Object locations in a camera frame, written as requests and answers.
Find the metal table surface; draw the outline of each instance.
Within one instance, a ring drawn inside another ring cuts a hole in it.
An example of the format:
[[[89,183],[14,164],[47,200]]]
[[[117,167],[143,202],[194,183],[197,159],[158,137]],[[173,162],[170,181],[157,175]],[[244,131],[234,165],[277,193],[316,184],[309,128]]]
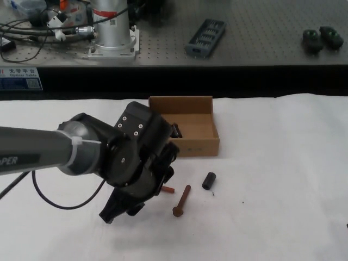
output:
[[[15,19],[0,3],[0,21]],[[210,58],[186,55],[184,46],[206,18],[227,22],[226,31]],[[47,45],[26,65],[51,66],[249,66],[249,65],[346,65],[348,64],[347,0],[167,0],[161,27],[140,21],[141,50],[132,62],[89,60],[88,44],[65,48]],[[302,32],[332,26],[346,39],[340,51],[324,48],[307,55]],[[18,44],[7,53],[11,60],[32,57],[37,48]],[[0,61],[0,66],[8,65]]]

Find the bolt head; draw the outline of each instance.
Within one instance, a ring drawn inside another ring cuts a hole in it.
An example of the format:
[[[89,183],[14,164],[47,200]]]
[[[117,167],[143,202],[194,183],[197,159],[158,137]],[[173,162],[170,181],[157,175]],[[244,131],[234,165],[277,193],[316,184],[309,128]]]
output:
[[[182,216],[184,214],[184,211],[181,208],[178,207],[173,207],[173,215],[176,216],[177,218]]]

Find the black cable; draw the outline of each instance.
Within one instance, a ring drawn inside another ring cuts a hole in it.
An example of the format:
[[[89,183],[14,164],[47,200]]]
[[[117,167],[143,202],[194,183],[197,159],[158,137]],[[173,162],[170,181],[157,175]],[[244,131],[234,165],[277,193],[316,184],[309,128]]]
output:
[[[73,206],[73,207],[63,207],[60,205],[55,204],[54,202],[52,202],[51,200],[49,200],[39,189],[38,183],[36,182],[36,173],[35,170],[32,171],[32,178],[33,178],[33,184],[34,184],[34,188],[36,190],[36,192],[39,194],[39,196],[46,201],[48,204],[50,204],[51,206],[54,206],[55,208],[59,208],[59,209],[63,209],[63,210],[73,210],[73,209],[78,209],[81,208],[85,205],[87,205],[89,202],[91,202],[93,200],[93,198],[95,198],[95,196],[99,193],[99,191],[102,189],[103,185],[105,184],[106,180],[104,179],[102,181],[102,183],[100,183],[99,187],[97,188],[97,190],[93,193],[93,195],[87,199],[85,202],[77,205],[77,206]]]
[[[108,18],[105,18],[105,19],[102,19],[102,20],[99,20],[99,21],[96,21],[96,22],[93,22],[93,25],[96,25],[96,24],[99,24],[99,23],[103,23],[103,22],[107,22],[111,19],[114,19],[114,18],[117,18],[118,16],[124,14],[125,12],[127,12],[129,10],[129,7],[127,8],[124,8],[122,11],[120,11],[119,13],[117,13],[116,15],[113,15],[111,17],[108,17]],[[0,26],[8,26],[6,24],[3,24],[3,23],[0,23]],[[90,26],[90,24],[82,24],[80,26],[67,26],[67,27],[52,27],[50,28],[51,30],[65,30],[65,29],[75,29],[75,28],[79,28],[79,27],[86,27],[86,26]],[[21,27],[11,27],[11,29],[18,29],[18,30],[33,30],[31,27],[24,27],[24,28],[21,28]],[[37,28],[35,30],[46,30],[44,28]]]
[[[43,41],[40,41],[38,37],[36,36],[29,36],[26,38],[19,38],[19,37],[14,37],[14,36],[6,36],[7,39],[9,40],[15,40],[18,42],[25,42],[27,44],[41,44],[43,43]],[[60,41],[46,41],[44,42],[45,45],[68,45],[68,44],[72,44],[72,43],[76,43],[76,42],[81,42],[81,41],[87,41],[87,40],[91,40],[91,37],[84,37],[84,38],[76,38],[75,37],[71,37],[73,39],[69,39],[66,38],[66,40],[64,42],[60,42]]]
[[[42,14],[43,14],[45,11],[47,11],[47,10],[46,10],[46,9],[43,10],[43,11],[39,14],[39,16],[41,17]],[[8,26],[8,29],[7,29],[6,31],[4,31],[4,32],[2,33],[2,35],[1,35],[1,38],[0,38],[0,46],[2,46],[2,39],[4,38],[5,34],[6,34],[11,28],[14,28],[16,25],[21,24],[21,23],[25,23],[25,22],[27,22],[27,21],[26,21],[26,20],[23,20],[23,21],[21,21],[21,22],[18,22],[18,23],[16,23],[16,24],[14,24],[13,26],[10,26],[10,25],[9,25],[11,22],[8,23],[8,25],[7,25],[7,26]],[[31,60],[35,59],[35,58],[39,55],[39,53],[41,52],[41,50],[43,49],[43,47],[45,46],[45,43],[46,43],[47,38],[48,38],[48,32],[49,32],[49,28],[47,27],[47,29],[46,29],[46,37],[45,37],[43,43],[41,44],[39,50],[36,52],[36,54],[35,54],[33,57],[28,58],[28,59],[25,59],[25,60],[20,60],[20,61],[17,61],[17,60],[16,60],[16,61],[14,61],[14,60],[9,60],[9,59],[7,59],[7,58],[4,57],[3,52],[2,52],[2,49],[0,49],[0,57],[1,57],[1,59],[3,59],[4,61],[6,61],[6,62],[8,62],[8,63],[23,63],[23,62],[31,61]]]
[[[20,181],[22,181],[27,174],[29,174],[30,171],[28,172],[23,172],[22,174],[20,174],[10,185],[7,186],[7,188],[5,188],[1,193],[0,193],[0,200],[8,193],[11,191],[11,189],[13,189]]]
[[[21,24],[21,23],[25,23],[25,21],[16,23],[15,25],[18,25],[18,24]],[[3,59],[4,61],[6,61],[6,62],[8,62],[8,63],[23,63],[23,62],[31,61],[31,60],[35,59],[35,58],[39,55],[39,53],[41,52],[41,50],[43,49],[43,47],[44,47],[44,45],[45,45],[45,42],[46,42],[46,40],[47,40],[47,38],[48,38],[48,30],[49,30],[49,29],[47,28],[46,37],[45,37],[43,43],[41,44],[39,50],[36,52],[36,54],[35,54],[33,57],[28,58],[28,59],[25,59],[25,60],[20,60],[20,61],[17,61],[17,60],[16,60],[16,61],[14,61],[14,60],[9,60],[9,59],[7,59],[7,58],[4,57],[4,54],[3,54],[3,52],[2,52],[2,49],[0,49],[0,57],[1,57],[1,59]],[[0,38],[0,46],[2,46],[2,39],[4,38],[4,36],[5,36],[6,33],[7,33],[7,32],[5,31],[5,32],[3,32],[2,35],[1,35],[1,38]]]

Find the rusty bolt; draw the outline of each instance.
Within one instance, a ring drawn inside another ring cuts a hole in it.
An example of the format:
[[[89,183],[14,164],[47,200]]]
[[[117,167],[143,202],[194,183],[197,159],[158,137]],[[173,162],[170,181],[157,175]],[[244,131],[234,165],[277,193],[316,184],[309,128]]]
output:
[[[175,189],[169,188],[169,187],[166,187],[166,186],[162,186],[161,191],[164,191],[164,192],[168,192],[168,193],[172,193],[172,194],[173,194],[173,193],[175,192]]]
[[[176,216],[177,218],[180,217],[182,214],[184,214],[183,207],[187,199],[187,196],[189,195],[190,190],[191,190],[191,186],[187,185],[183,195],[181,196],[178,206],[173,207],[173,215]]]

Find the cardboard box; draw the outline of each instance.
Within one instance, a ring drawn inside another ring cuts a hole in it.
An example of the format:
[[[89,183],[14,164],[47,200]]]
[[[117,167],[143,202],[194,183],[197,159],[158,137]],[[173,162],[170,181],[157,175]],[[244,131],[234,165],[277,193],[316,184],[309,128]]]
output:
[[[179,157],[219,154],[220,139],[214,123],[212,96],[154,96],[148,103],[167,122],[179,125],[183,137],[170,139],[180,148]]]

